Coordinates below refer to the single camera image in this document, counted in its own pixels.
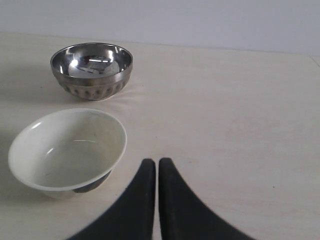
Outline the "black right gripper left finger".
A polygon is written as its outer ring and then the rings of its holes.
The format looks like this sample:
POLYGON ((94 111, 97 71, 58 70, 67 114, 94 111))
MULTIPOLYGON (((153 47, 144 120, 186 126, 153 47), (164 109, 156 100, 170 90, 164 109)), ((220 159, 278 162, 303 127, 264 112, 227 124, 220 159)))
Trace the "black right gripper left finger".
POLYGON ((121 196, 71 240, 151 240, 155 214, 156 165, 142 160, 121 196))

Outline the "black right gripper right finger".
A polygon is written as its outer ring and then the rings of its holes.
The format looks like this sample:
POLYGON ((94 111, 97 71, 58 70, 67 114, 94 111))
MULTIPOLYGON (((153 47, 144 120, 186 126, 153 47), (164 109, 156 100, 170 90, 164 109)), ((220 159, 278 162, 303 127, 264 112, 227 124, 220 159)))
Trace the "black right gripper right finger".
POLYGON ((208 208, 171 158, 159 160, 158 212, 163 240, 252 240, 208 208))

